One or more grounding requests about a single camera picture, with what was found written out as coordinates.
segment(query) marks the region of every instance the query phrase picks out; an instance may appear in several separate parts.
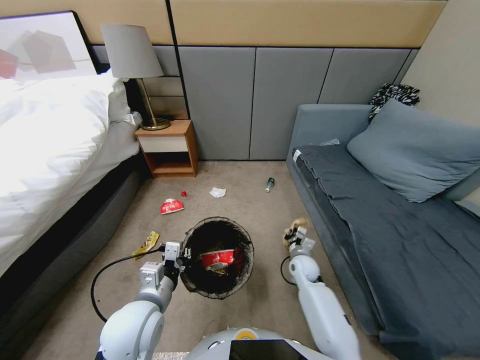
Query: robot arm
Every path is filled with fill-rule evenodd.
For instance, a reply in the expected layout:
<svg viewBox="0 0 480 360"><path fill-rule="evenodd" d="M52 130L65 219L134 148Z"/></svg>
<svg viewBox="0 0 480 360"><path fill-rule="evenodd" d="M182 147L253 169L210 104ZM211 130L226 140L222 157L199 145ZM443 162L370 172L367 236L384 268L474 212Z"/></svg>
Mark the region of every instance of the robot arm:
<svg viewBox="0 0 480 360"><path fill-rule="evenodd" d="M317 348L335 360L361 360L359 341L334 292L322 282L320 269L310 251L315 241L307 229L294 227L285 235L288 270L298 286L298 299Z"/></svg>
<svg viewBox="0 0 480 360"><path fill-rule="evenodd" d="M165 324L163 313L172 299L180 273L181 244L167 242L162 262L146 262L140 269L141 288L135 301L114 312L100 334L106 360L150 360Z"/></svg>

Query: gray sofa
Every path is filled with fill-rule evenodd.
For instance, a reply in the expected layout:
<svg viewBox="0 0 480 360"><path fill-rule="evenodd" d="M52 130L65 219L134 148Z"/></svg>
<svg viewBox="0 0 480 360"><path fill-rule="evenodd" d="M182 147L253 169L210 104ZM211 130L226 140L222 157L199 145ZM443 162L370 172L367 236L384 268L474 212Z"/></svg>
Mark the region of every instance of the gray sofa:
<svg viewBox="0 0 480 360"><path fill-rule="evenodd" d="M364 333L399 359L480 356L480 220L452 201L479 172L408 202L346 150L370 109L298 108L286 162L300 197Z"/></svg>

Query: plastic bottle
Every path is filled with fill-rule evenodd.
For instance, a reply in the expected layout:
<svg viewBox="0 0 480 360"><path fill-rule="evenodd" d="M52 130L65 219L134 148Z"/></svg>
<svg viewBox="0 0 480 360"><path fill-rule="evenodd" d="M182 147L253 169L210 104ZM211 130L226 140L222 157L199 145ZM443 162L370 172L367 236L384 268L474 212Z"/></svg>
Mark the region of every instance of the plastic bottle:
<svg viewBox="0 0 480 360"><path fill-rule="evenodd" d="M265 191L266 191L267 193L269 193L269 192L270 192L270 188L273 188L274 185L275 185L275 179L274 179L273 177L269 177L269 178L268 178L268 181L266 182L266 189L265 189Z"/></svg>

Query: wall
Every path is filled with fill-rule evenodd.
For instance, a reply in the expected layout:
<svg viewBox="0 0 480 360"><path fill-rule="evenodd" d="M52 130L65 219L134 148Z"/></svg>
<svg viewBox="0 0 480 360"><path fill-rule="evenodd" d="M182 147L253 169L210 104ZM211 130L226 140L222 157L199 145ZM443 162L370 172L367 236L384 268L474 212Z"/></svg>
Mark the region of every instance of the wall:
<svg viewBox="0 0 480 360"><path fill-rule="evenodd" d="M448 2L402 81L421 90L417 108L480 126L479 19L479 0ZM465 200L480 206L480 188Z"/></svg>
<svg viewBox="0 0 480 360"><path fill-rule="evenodd" d="M445 4L22 0L0 16L74 10L102 63L101 24L145 26L165 74L146 81L157 116L190 118L202 159L282 160L299 105L366 104L401 81Z"/></svg>

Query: beige carpet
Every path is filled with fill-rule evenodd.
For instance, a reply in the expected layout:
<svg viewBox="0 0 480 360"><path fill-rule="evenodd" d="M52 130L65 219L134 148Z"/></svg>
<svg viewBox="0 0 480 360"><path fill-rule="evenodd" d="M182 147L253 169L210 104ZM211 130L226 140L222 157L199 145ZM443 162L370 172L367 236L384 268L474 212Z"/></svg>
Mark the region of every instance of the beige carpet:
<svg viewBox="0 0 480 360"><path fill-rule="evenodd" d="M275 178L275 187L266 193L269 177ZM226 188L226 196L213 198L209 194L212 187ZM183 190L188 197L181 198ZM185 210L160 215L161 204L167 198L181 199ZM1 357L93 359L103 325L90 304L90 284L95 273L107 263L136 250L151 230L160 233L162 242L181 241L188 229L210 216L230 218L249 232L255 247L252 276L240 291L225 300L189 293L179 281L165 314L166 324L156 351L189 351L203 336L227 327L265 328L315 349L297 289L285 283L279 272L280 262L287 256L281 241L283 230L292 219L308 217L285 163L204 162L196 178L148 180L108 245L1 350ZM309 235L317 241L312 255L323 279L340 299L357 331L363 359L394 359L375 339L359 331L311 226ZM156 255L144 258L145 261L157 259ZM125 261L101 276L96 295L99 308L106 316L134 299L140 287L138 270L142 264L143 261Z"/></svg>

